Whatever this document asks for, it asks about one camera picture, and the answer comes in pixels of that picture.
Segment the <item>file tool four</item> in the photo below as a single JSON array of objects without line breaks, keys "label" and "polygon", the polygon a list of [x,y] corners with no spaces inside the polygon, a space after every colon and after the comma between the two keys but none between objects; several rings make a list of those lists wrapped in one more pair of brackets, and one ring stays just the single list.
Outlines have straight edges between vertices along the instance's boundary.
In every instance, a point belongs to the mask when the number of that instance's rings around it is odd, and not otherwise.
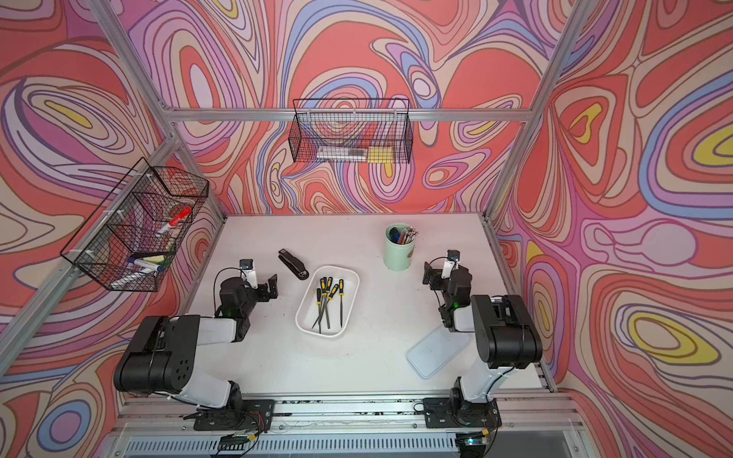
[{"label": "file tool four", "polygon": [[319,296],[319,308],[323,309],[323,304],[326,295],[328,295],[328,278],[320,278],[320,296]]}]

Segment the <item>file tool three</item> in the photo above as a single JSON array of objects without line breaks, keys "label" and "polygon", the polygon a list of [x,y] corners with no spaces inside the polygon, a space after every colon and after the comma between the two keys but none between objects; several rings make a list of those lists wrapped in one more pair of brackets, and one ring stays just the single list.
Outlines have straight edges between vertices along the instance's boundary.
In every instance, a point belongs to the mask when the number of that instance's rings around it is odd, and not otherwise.
[{"label": "file tool three", "polygon": [[323,301],[324,306],[324,317],[326,318],[326,327],[330,328],[330,316],[328,311],[328,304],[330,303],[330,300],[332,299],[331,290],[333,286],[333,278],[327,277],[325,282],[325,298]]}]

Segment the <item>file tool one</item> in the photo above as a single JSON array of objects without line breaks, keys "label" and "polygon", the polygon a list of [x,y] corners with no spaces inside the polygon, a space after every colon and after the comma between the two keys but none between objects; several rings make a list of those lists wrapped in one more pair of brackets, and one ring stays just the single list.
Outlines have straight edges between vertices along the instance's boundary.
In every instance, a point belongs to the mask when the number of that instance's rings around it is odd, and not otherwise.
[{"label": "file tool one", "polygon": [[340,327],[343,328],[344,326],[344,293],[345,293],[345,281],[343,279],[339,280],[339,323]]}]

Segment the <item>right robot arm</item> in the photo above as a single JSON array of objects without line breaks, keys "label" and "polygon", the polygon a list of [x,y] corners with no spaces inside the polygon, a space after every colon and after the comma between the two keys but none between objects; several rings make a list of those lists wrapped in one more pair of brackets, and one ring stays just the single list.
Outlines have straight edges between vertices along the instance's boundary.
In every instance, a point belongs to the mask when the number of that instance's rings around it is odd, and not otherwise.
[{"label": "right robot arm", "polygon": [[473,295],[469,269],[442,260],[441,269],[424,263],[422,282],[438,298],[442,328],[450,337],[473,335],[477,357],[448,397],[423,400],[426,427],[494,429],[501,426],[496,391],[517,370],[540,361],[539,333],[521,297]]}]

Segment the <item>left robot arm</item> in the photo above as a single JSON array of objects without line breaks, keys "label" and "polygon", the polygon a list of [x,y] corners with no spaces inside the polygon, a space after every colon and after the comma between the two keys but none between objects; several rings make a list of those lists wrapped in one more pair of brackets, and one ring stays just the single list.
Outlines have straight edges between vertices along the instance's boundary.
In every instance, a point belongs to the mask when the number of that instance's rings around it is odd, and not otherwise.
[{"label": "left robot arm", "polygon": [[150,316],[143,320],[116,366],[117,391],[157,394],[210,410],[245,410],[239,385],[196,367],[199,347],[240,343],[258,303],[279,296],[278,277],[253,286],[246,276],[224,280],[212,317]]}]

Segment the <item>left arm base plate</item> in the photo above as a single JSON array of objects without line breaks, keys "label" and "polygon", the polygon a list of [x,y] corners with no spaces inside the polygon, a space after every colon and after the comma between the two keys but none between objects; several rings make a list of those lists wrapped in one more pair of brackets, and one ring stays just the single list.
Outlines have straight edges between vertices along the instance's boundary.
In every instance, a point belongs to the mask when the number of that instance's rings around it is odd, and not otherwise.
[{"label": "left arm base plate", "polygon": [[271,428],[274,408],[274,400],[243,400],[238,408],[199,410],[186,419],[194,421],[195,431],[267,432]]}]

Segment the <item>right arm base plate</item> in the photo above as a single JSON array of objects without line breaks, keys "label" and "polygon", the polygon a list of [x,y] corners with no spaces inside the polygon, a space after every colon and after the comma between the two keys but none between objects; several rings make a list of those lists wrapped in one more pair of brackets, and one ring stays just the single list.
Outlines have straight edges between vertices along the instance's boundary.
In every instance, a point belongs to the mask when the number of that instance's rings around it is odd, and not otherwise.
[{"label": "right arm base plate", "polygon": [[428,429],[498,429],[502,420],[497,402],[470,403],[451,398],[424,398],[422,412]]}]

